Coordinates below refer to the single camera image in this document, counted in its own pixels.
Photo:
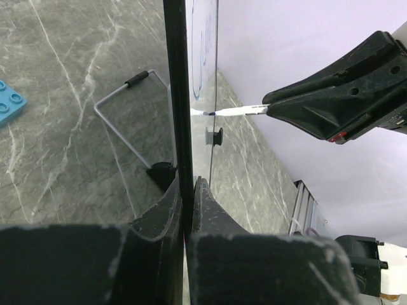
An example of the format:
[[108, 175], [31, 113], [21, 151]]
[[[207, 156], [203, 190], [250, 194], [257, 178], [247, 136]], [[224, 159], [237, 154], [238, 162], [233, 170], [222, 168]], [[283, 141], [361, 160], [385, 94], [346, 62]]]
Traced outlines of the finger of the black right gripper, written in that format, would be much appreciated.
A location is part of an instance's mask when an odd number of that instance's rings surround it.
[[306, 79], [267, 93], [267, 116], [344, 144], [377, 128], [383, 112], [406, 108], [406, 46], [376, 31]]

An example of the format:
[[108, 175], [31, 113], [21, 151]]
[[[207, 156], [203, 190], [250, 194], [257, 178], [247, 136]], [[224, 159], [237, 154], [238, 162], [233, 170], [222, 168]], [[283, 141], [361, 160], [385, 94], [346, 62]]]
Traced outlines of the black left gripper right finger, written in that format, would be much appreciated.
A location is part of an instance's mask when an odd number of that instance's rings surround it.
[[288, 234], [252, 234], [195, 187], [186, 241], [192, 304], [360, 304], [350, 262], [337, 242]]

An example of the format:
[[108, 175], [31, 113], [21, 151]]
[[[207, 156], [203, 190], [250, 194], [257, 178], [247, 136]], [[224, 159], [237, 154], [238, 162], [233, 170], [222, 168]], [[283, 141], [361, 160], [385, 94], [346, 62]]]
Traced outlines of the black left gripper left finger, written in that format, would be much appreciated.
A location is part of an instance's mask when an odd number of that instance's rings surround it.
[[1, 226], [2, 304], [181, 304], [177, 180], [128, 224]]

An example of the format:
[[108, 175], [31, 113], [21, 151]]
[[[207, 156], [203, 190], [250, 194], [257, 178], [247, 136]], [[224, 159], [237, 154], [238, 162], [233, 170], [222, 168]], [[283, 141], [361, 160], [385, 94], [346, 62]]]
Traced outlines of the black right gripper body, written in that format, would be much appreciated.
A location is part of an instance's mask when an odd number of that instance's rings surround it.
[[376, 127], [406, 134], [406, 108], [383, 112]]

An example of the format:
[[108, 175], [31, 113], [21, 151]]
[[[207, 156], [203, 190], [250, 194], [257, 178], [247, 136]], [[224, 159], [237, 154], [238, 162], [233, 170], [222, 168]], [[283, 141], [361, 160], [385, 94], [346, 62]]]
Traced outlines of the white marker pen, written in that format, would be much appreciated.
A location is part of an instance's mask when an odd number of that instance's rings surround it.
[[226, 108], [214, 112], [190, 109], [190, 114], [192, 116], [219, 116], [219, 117], [256, 116], [260, 114], [266, 114], [267, 110], [268, 105], [249, 105], [242, 107]]

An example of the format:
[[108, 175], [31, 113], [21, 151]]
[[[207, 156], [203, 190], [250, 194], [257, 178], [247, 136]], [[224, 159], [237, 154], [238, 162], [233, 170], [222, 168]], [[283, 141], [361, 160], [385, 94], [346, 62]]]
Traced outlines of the white whiteboard black frame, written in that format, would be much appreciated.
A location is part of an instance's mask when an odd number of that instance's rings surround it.
[[199, 180], [212, 178], [213, 150], [222, 143], [215, 131], [217, 106], [218, 1], [164, 1], [170, 83], [174, 164], [151, 165], [101, 112], [110, 98], [138, 85], [156, 71], [142, 71], [93, 107], [96, 115], [144, 163], [153, 181], [167, 190], [179, 177], [184, 216], [191, 222]]

